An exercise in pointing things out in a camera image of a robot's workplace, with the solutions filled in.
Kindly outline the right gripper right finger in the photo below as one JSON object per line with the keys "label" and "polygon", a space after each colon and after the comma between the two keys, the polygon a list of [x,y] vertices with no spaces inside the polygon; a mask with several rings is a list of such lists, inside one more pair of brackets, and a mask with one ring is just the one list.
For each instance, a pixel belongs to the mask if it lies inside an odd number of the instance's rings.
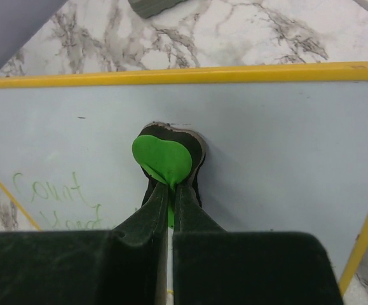
{"label": "right gripper right finger", "polygon": [[189,184],[177,188],[176,304],[342,304],[327,252],[308,233],[220,227]]}

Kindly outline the yellow framed whiteboard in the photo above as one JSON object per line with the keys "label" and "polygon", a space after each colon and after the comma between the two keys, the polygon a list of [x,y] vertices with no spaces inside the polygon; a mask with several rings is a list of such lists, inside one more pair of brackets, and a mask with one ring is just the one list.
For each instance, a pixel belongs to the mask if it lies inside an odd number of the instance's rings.
{"label": "yellow framed whiteboard", "polygon": [[368,246],[368,62],[0,78],[0,187],[39,230],[116,227],[154,121],[205,140],[223,228],[311,233],[347,289]]}

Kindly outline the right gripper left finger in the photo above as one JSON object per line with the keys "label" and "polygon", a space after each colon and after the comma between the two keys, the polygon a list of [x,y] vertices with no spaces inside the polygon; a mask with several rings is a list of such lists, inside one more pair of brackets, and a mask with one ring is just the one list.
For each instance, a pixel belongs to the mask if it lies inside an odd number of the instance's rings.
{"label": "right gripper left finger", "polygon": [[112,230],[0,233],[0,304],[164,304],[168,187]]}

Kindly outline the green whiteboard eraser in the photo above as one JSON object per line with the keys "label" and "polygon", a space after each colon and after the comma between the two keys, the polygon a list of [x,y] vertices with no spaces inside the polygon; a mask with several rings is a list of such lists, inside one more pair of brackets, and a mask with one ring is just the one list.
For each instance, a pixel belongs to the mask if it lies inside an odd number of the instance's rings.
{"label": "green whiteboard eraser", "polygon": [[146,125],[133,141],[132,154],[148,179],[143,204],[148,201],[157,183],[164,184],[171,190],[168,226],[173,229],[175,195],[179,185],[190,184],[197,202],[201,203],[198,172],[205,161],[205,141],[192,130],[153,122]]}

